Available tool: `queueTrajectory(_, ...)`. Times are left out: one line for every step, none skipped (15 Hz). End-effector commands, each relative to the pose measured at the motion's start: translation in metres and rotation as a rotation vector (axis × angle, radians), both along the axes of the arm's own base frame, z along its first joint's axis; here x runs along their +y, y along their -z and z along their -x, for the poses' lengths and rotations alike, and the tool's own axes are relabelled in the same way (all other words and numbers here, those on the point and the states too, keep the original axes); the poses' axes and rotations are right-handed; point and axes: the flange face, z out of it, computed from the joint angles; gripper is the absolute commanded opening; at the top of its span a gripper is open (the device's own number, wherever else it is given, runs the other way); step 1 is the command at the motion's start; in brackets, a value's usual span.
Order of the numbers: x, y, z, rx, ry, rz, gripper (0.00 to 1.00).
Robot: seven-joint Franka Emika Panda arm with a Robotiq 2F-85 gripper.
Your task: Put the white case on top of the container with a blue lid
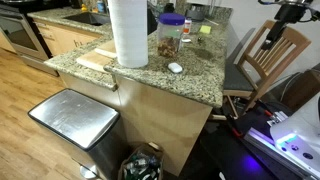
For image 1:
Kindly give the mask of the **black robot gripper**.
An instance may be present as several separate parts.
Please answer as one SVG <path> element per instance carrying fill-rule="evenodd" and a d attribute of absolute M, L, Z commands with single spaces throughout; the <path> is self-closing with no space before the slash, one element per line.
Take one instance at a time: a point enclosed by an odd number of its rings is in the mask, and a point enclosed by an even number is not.
<path fill-rule="evenodd" d="M 288 24 L 319 21 L 320 10 L 313 6 L 313 4 L 318 2 L 319 0 L 260 0 L 261 5 L 280 5 L 280 9 L 274 17 L 276 22 L 267 34 L 262 45 L 262 49 L 271 49 L 278 41 Z"/>

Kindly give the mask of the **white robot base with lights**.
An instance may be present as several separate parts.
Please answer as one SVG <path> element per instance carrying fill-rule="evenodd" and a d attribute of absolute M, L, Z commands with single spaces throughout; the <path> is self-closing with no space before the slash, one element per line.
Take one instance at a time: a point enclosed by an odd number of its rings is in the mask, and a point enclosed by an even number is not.
<path fill-rule="evenodd" d="M 244 139 L 307 180 L 320 180 L 320 93 L 291 116 L 276 112 L 266 131 L 250 128 Z"/>

